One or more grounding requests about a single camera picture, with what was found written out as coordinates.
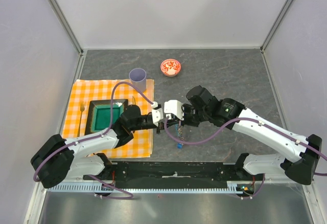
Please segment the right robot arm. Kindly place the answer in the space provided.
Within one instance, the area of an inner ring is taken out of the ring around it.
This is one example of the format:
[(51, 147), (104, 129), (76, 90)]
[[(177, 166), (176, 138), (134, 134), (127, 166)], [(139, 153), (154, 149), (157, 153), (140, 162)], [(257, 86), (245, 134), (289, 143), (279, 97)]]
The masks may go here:
[(210, 122), (218, 127), (218, 133), (227, 128), (250, 136), (276, 151), (267, 155), (241, 154), (234, 166), (238, 179), (245, 180), (257, 174), (285, 174), (296, 183), (312, 183), (322, 156), (321, 137), (315, 134), (306, 137), (283, 129), (234, 99), (218, 100), (200, 85), (192, 88), (186, 98), (188, 104), (178, 100), (165, 102), (165, 128), (169, 122), (193, 127), (201, 122)]

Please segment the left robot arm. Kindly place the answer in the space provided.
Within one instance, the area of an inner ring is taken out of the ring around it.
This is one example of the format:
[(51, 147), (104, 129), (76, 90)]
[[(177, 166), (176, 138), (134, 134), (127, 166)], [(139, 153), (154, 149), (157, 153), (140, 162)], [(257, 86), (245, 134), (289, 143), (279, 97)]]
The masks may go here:
[(158, 128), (164, 118), (162, 107), (154, 103), (151, 108), (149, 114), (142, 115), (137, 105), (129, 105), (108, 128), (86, 136), (51, 136), (31, 158), (33, 180), (47, 189), (63, 180), (89, 174), (108, 179), (112, 167), (100, 152), (126, 145), (134, 139), (135, 131)]

